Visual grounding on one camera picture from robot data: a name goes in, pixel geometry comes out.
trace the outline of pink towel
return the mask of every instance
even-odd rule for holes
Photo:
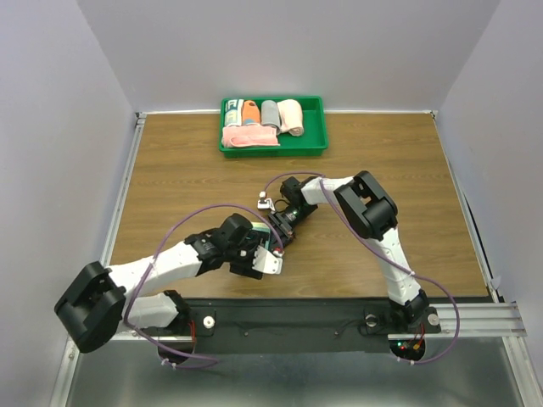
[[[244,125],[223,127],[222,145],[224,147],[278,146],[276,129],[267,125]]]
[[[304,134],[304,114],[299,102],[287,99],[277,103],[277,107],[281,116],[281,133],[290,133],[297,137]]]

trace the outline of wooden surface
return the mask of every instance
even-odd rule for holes
[[[152,254],[172,225],[202,206],[255,208],[258,192],[278,173],[316,170],[334,178],[369,170],[398,205],[400,238],[412,269],[439,280],[455,295],[485,295],[430,115],[328,114],[327,128],[330,147],[321,157],[224,159],[217,147],[217,114],[148,116],[111,264]],[[280,198],[279,186],[271,187],[274,198]],[[193,218],[167,248],[192,232],[219,226],[231,213],[213,209]],[[296,232],[280,276],[257,281],[223,266],[169,288],[182,296],[209,298],[386,295],[377,261],[327,205]],[[436,287],[423,287],[430,295],[442,295]]]

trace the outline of wooden table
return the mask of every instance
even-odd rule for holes
[[[486,295],[430,115],[328,114],[327,128],[330,147],[321,157],[224,159],[217,148],[217,114],[148,116],[111,264],[152,254],[173,224],[202,206],[255,208],[258,192],[281,172],[316,170],[335,178],[369,170],[398,205],[400,237],[412,269],[439,280],[454,295]],[[274,198],[279,186],[271,187]],[[192,232],[219,226],[231,213],[204,212],[182,226],[167,248]],[[377,261],[327,205],[296,231],[280,276],[257,281],[231,274],[224,265],[169,288],[193,298],[386,295]],[[443,295],[436,287],[423,287],[429,295]]]

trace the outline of cloth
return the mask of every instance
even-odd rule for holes
[[[281,117],[279,116],[279,108],[277,103],[272,100],[265,100],[262,102],[262,125],[268,125],[276,129],[276,133],[279,134],[281,129]]]
[[[281,133],[290,133],[293,136],[304,134],[304,114],[298,101],[283,100],[277,104],[281,116]]]
[[[222,145],[224,147],[278,146],[277,134],[267,125],[243,125],[223,127]]]
[[[242,113],[243,125],[259,125],[260,124],[260,111],[258,106],[252,100],[246,100],[244,102],[244,110]]]
[[[227,106],[224,111],[224,126],[242,125],[241,115],[244,107],[243,99],[227,100]]]

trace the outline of wall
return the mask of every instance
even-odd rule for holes
[[[438,115],[501,291],[543,381],[543,3],[503,0]]]
[[[53,306],[98,258],[133,110],[76,2],[0,8],[0,405],[48,405]]]
[[[262,93],[437,109],[499,2],[78,1],[138,111]]]

